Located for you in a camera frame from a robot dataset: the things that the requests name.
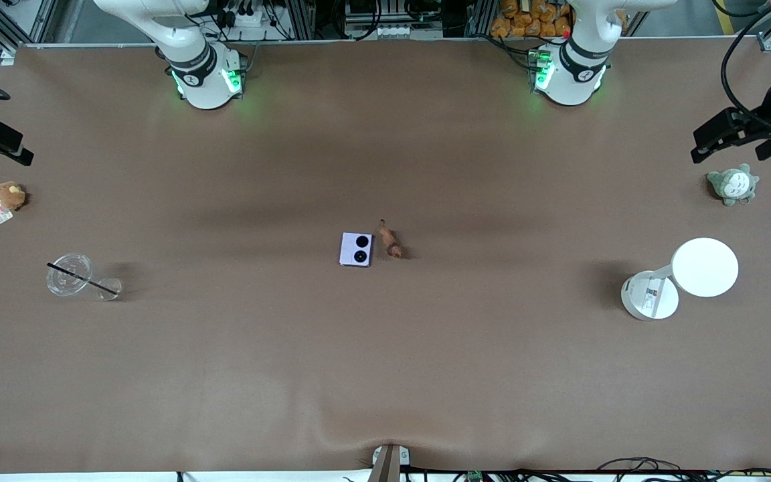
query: table surface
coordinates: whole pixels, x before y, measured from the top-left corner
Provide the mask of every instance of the table surface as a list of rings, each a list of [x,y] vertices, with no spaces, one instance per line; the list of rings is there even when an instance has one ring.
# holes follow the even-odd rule
[[[771,467],[771,161],[689,159],[728,44],[622,41],[575,108],[483,42],[265,46],[215,112],[150,49],[20,51],[0,472],[354,469],[384,442],[447,469]],[[748,39],[730,74],[755,106],[771,54]],[[727,208],[705,174],[741,161],[758,198]],[[380,218],[411,259],[339,266]],[[736,286],[628,315],[623,281],[698,237]],[[128,293],[53,296],[70,251]]]

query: brown plush toy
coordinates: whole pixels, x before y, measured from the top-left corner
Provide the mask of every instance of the brown plush toy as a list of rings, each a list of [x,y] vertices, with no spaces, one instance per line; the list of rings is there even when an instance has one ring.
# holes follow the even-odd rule
[[[8,181],[0,184],[0,204],[6,210],[18,210],[25,203],[25,192],[19,184]]]

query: white tag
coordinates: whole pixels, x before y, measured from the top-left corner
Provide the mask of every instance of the white tag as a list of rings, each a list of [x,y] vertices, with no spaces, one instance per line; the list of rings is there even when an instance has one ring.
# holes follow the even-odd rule
[[[6,222],[7,220],[11,219],[13,217],[13,213],[11,210],[6,210],[2,207],[0,204],[0,224],[3,222]]]

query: turtle plush toy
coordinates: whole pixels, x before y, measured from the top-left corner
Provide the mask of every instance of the turtle plush toy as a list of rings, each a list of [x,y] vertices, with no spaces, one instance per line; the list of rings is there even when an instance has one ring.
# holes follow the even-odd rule
[[[748,204],[755,197],[755,184],[760,178],[752,176],[752,168],[748,164],[740,164],[739,169],[728,169],[724,173],[707,174],[707,180],[713,184],[716,194],[721,196],[725,206]]]

